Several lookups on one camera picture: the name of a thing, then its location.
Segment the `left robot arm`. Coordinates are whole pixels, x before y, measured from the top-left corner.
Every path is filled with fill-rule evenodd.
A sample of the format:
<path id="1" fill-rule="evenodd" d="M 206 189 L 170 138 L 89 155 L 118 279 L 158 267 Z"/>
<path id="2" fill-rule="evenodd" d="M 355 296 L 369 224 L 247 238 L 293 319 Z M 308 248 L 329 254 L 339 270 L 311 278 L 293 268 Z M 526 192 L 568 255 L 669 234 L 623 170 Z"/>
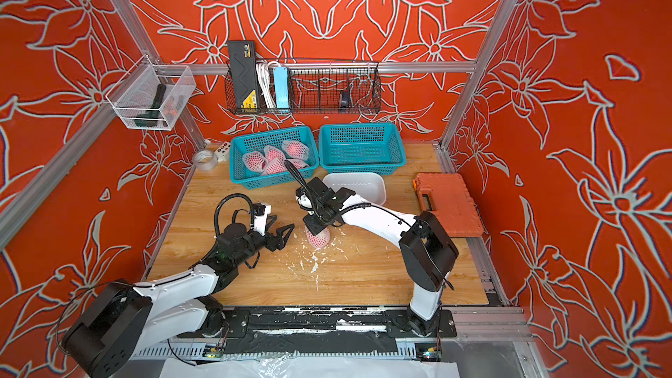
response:
<path id="1" fill-rule="evenodd" d="M 180 334 L 224 337 L 230 326 L 215 294 L 261 250 L 283 250 L 293 229 L 289 224 L 269 233 L 235 222 L 185 272 L 151 282 L 109 283 L 68 328 L 62 350 L 88 376 L 110 377 L 137 351 Z"/>

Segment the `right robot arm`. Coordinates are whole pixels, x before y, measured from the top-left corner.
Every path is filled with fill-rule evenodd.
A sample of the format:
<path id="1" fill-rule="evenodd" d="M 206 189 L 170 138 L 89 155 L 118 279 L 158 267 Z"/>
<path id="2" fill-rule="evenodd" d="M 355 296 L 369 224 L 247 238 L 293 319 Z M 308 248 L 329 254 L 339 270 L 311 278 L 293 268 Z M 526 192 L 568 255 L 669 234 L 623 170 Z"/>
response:
<path id="1" fill-rule="evenodd" d="M 399 248 L 414 284 L 409 303 L 411 318 L 425 324 L 435 320 L 460 252 L 433 213 L 400 213 L 367 201 L 351 189 L 334 191 L 317 177 L 299 186 L 296 200 L 306 211 L 304 224 L 315 236 L 328 227 L 348 225 Z"/>

